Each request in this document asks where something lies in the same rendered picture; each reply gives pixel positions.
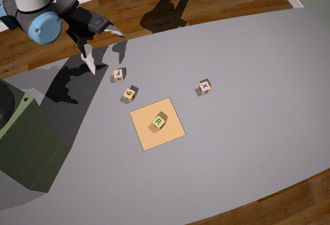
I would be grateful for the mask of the tan square mat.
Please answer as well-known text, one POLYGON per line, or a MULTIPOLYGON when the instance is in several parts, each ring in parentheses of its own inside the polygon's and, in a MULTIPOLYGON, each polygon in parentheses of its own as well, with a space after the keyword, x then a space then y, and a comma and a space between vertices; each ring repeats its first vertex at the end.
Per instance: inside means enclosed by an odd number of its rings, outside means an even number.
POLYGON ((186 135, 170 98, 134 110, 130 114, 144 151, 186 135), (152 124, 158 115, 166 122, 161 130, 152 124))

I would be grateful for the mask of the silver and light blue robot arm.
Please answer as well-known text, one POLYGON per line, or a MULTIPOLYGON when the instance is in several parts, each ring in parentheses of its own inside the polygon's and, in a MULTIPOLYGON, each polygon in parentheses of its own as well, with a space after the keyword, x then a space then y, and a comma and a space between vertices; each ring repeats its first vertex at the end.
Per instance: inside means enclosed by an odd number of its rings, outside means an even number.
MULTIPOLYGON (((22 29, 32 40, 41 45, 56 41, 62 32, 62 20, 58 16, 68 10, 76 0, 3 0, 0 4, 0 20, 10 29, 22 29)), ((109 19, 78 7, 70 21, 96 34, 109 25, 109 19)), ((0 130, 10 120, 15 106, 14 95, 0 81, 0 130)))

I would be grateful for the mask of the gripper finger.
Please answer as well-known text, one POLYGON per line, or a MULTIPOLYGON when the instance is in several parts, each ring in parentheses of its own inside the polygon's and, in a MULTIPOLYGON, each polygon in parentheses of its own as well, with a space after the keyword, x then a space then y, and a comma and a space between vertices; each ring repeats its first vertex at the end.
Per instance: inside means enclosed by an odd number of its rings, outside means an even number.
POLYGON ((112 34, 117 34, 118 36, 120 36, 120 37, 123 37, 123 38, 125 38, 126 36, 121 32, 121 31, 119 31, 114 25, 113 25, 113 23, 111 23, 110 21, 109 21, 109 23, 110 23, 110 25, 104 30, 104 32, 111 32, 112 34))
POLYGON ((96 67, 94 65, 94 59, 92 58, 92 46, 87 44, 87 41, 82 38, 80 34, 77 35, 78 40, 77 40, 77 46, 79 50, 81 51, 81 58, 84 60, 90 71, 96 75, 96 67))

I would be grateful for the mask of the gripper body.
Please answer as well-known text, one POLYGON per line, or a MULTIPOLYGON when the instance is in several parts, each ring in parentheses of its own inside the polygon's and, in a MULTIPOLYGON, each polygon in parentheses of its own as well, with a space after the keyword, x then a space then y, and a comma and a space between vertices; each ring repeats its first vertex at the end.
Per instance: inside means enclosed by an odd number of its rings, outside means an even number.
POLYGON ((66 33, 71 37, 71 39, 77 43, 78 37, 77 35, 80 34, 83 39, 85 40, 93 40, 93 37, 96 33, 89 31, 77 24, 74 24, 70 21, 69 16, 77 9, 76 7, 79 5, 79 1, 76 0, 75 3, 64 13, 58 15, 61 19, 64 19, 67 24, 69 25, 68 30, 66 33))

